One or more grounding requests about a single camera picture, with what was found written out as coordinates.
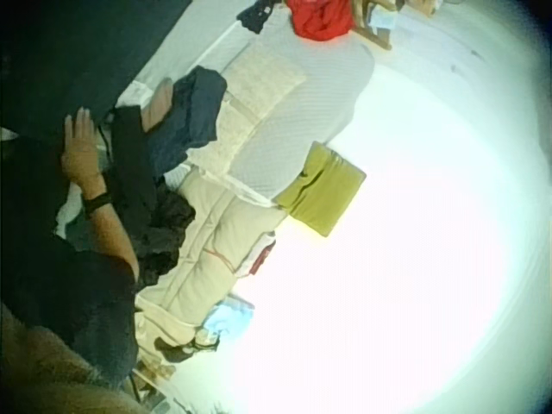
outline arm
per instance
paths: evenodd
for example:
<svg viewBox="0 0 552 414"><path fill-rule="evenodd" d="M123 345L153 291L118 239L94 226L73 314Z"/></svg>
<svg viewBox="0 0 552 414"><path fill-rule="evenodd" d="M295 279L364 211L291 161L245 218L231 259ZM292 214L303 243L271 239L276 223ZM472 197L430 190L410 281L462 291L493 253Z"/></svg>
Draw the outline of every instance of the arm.
<svg viewBox="0 0 552 414"><path fill-rule="evenodd" d="M85 200L92 200L107 191L97 162L94 134L89 110L81 108L78 111L74 127L71 117L66 118L66 147L61 163L66 176L82 190ZM106 204L96 209L91 214L91 221L101 253L125 260L138 279L138 260L113 206Z"/></svg>

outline black shirt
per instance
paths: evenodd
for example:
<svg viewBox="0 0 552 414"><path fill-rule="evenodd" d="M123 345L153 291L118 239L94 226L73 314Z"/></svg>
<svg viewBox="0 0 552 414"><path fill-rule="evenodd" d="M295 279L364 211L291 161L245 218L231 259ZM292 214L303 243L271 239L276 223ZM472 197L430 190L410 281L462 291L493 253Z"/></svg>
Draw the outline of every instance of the black shirt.
<svg viewBox="0 0 552 414"><path fill-rule="evenodd" d="M76 252L54 235L66 196L58 156L30 142L4 144L13 156L2 164L2 301L29 327L49 328L117 385L138 351L132 269L115 257Z"/></svg>

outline light blue cloth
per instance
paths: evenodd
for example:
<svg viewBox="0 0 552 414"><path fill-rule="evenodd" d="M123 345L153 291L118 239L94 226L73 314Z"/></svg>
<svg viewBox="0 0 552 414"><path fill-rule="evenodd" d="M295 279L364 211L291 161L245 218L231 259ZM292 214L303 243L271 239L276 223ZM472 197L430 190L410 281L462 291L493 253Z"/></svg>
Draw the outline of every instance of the light blue cloth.
<svg viewBox="0 0 552 414"><path fill-rule="evenodd" d="M203 327L221 338L236 339L248 329L254 306L243 300L228 296L215 305L205 319Z"/></svg>

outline white pillow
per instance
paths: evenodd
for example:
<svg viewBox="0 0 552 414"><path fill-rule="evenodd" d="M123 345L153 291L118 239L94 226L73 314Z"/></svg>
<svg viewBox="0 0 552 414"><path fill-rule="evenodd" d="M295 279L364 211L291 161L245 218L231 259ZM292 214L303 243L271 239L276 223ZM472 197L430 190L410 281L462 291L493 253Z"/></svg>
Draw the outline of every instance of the white pillow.
<svg viewBox="0 0 552 414"><path fill-rule="evenodd" d="M218 177L260 123L305 81L300 68L258 41L246 47L223 71L228 83L216 120L217 140L188 151L188 160Z"/></svg>

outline quilted cushion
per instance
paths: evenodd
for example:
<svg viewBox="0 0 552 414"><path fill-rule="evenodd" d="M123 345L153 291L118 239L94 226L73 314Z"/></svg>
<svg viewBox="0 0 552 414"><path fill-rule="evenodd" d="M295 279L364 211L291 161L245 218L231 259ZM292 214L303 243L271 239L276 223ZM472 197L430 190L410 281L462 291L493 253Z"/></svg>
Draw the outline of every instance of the quilted cushion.
<svg viewBox="0 0 552 414"><path fill-rule="evenodd" d="M279 208L241 200L205 180L197 168L186 175L179 194L193 206L196 218L186 230L179 264L136 296L142 310L138 342L143 348L151 348L157 336L173 346L188 343L212 307L230 292L235 270L255 243L286 216ZM148 336L153 330L156 333Z"/></svg>

